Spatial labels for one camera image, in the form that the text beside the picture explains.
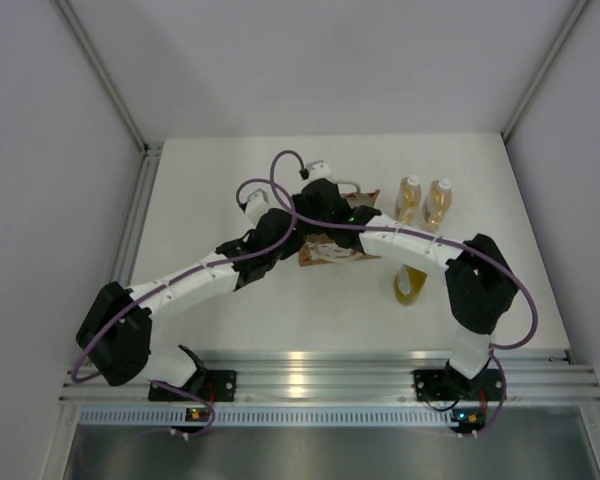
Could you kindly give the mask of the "amber bottle white cap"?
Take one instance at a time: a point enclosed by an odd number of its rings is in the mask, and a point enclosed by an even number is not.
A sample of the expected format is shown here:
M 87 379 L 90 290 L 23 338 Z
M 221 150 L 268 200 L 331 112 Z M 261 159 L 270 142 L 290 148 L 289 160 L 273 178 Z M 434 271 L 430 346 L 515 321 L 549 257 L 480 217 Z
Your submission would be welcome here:
M 452 182 L 449 178 L 434 180 L 422 206 L 421 225 L 425 231 L 439 230 L 452 203 Z
M 396 219 L 410 225 L 417 214 L 422 197 L 420 178 L 410 175 L 401 180 L 395 202 Z

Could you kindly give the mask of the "aluminium frame post left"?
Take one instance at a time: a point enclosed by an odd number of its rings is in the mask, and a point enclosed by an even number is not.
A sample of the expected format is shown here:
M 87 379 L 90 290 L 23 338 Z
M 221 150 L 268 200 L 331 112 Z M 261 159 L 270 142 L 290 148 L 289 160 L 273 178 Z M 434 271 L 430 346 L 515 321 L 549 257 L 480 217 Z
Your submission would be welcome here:
M 74 6 L 67 0 L 53 0 L 52 4 L 68 28 L 132 143 L 139 152 L 145 153 L 148 149 L 147 141 Z

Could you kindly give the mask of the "yellow bottle red cap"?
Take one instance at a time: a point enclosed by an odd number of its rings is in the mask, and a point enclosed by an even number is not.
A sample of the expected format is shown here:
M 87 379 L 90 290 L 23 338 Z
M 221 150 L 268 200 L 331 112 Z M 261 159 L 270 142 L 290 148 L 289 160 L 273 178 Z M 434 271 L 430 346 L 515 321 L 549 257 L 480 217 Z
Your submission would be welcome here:
M 405 306 L 412 305 L 418 299 L 427 280 L 427 274 L 407 265 L 402 265 L 393 281 L 396 300 Z

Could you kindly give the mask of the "burlap watermelon print bag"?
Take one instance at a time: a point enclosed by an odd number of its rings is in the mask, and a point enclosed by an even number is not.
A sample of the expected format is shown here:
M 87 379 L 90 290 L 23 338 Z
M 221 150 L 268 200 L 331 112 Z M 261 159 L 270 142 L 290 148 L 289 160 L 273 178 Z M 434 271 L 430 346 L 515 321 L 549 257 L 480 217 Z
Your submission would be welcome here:
M 376 206 L 380 194 L 379 189 L 365 192 L 358 182 L 351 180 L 337 180 L 336 185 L 339 189 L 345 189 L 345 192 L 341 193 L 341 197 L 346 200 L 350 207 Z M 300 267 L 347 263 L 368 259 L 374 259 L 374 256 L 363 254 L 352 248 L 340 247 L 325 234 L 309 235 L 305 244 L 298 252 L 298 264 Z

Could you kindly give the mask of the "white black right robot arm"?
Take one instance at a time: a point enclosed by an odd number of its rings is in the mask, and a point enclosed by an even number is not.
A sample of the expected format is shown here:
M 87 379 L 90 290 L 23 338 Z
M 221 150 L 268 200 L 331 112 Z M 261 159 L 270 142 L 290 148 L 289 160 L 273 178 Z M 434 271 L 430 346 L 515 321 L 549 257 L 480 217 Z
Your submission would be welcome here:
M 492 335 L 519 287 L 493 239 L 477 234 L 458 243 L 395 221 L 380 210 L 352 207 L 335 183 L 321 178 L 292 196 L 299 226 L 323 233 L 342 248 L 384 257 L 445 282 L 458 323 L 445 373 L 447 389 L 468 397 L 480 388 Z

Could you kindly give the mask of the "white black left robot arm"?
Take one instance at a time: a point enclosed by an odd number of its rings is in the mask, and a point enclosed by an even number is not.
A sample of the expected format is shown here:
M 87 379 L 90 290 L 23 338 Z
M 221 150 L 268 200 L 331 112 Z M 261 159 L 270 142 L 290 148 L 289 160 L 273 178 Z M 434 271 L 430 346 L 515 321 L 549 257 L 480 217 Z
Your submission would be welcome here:
M 184 399 L 195 399 L 206 386 L 203 363 L 184 345 L 161 346 L 154 336 L 157 325 L 262 279 L 302 243 L 293 217 L 271 208 L 255 228 L 190 267 L 140 285 L 111 282 L 102 287 L 76 343 L 111 386 L 146 379 L 171 385 Z

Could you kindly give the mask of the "aluminium frame post right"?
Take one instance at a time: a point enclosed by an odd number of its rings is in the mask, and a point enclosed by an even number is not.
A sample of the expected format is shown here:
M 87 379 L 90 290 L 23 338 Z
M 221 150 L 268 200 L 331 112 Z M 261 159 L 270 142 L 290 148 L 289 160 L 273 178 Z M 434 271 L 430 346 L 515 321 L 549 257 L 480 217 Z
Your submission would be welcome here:
M 539 63 L 533 69 L 529 81 L 524 86 L 521 95 L 516 100 L 504 128 L 500 132 L 502 141 L 507 144 L 514 136 L 525 116 L 531 109 L 536 97 L 549 79 L 552 70 L 565 52 L 571 38 L 579 28 L 594 1 L 571 1 L 567 14 L 558 24 L 550 43 L 542 50 Z

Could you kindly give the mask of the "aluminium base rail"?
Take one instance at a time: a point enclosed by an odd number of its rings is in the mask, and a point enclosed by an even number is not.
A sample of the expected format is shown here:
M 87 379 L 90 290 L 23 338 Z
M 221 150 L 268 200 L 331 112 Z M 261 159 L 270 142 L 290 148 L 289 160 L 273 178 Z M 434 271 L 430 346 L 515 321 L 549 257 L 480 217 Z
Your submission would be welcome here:
M 237 373 L 236 404 L 274 406 L 413 406 L 413 373 L 443 366 L 446 351 L 204 352 L 211 369 Z M 566 353 L 499 354 L 510 406 L 581 406 L 600 403 L 592 367 Z

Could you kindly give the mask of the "aluminium frame post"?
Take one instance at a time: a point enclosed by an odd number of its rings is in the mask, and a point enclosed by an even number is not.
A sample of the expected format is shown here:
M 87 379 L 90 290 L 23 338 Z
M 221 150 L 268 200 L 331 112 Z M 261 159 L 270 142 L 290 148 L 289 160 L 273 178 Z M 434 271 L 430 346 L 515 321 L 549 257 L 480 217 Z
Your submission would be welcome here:
M 148 149 L 147 141 L 74 6 L 67 0 L 53 0 L 52 4 L 68 28 L 132 143 L 139 152 L 145 153 Z
M 533 69 L 529 81 L 524 86 L 521 95 L 516 100 L 504 128 L 500 132 L 502 141 L 507 144 L 514 136 L 525 116 L 531 109 L 536 97 L 549 79 L 552 70 L 565 52 L 571 38 L 579 28 L 594 1 L 571 1 L 567 14 L 558 24 L 550 43 L 542 50 L 539 63 Z

